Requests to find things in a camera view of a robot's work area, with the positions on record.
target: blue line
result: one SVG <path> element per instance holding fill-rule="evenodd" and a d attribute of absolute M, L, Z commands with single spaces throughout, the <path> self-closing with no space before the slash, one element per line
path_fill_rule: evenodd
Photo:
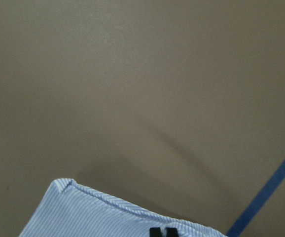
<path fill-rule="evenodd" d="M 226 234 L 238 237 L 285 178 L 285 160 Z"/>

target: white striped fabric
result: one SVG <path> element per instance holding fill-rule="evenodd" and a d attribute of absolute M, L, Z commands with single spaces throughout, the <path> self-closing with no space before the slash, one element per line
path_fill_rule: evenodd
<path fill-rule="evenodd" d="M 149 237 L 151 227 L 177 228 L 180 237 L 225 237 L 210 227 L 159 215 L 73 179 L 51 183 L 20 237 Z"/>

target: brown surface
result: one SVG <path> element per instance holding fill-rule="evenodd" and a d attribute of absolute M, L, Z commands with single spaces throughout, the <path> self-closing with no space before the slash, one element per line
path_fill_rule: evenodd
<path fill-rule="evenodd" d="M 0 237 L 58 177 L 225 233 L 284 158 L 285 1 L 0 1 Z"/>

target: cloth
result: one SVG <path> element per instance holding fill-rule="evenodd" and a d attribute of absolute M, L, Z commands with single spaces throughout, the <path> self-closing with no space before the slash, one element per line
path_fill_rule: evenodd
<path fill-rule="evenodd" d="M 210 227 L 159 215 L 73 179 L 51 183 L 20 237 L 149 237 L 151 227 L 177 228 L 179 237 L 225 237 Z"/>

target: blue tape strip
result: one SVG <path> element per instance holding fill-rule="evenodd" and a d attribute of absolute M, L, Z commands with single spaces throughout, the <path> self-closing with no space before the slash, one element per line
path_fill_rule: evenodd
<path fill-rule="evenodd" d="M 285 160 L 226 234 L 238 237 L 285 178 Z"/>

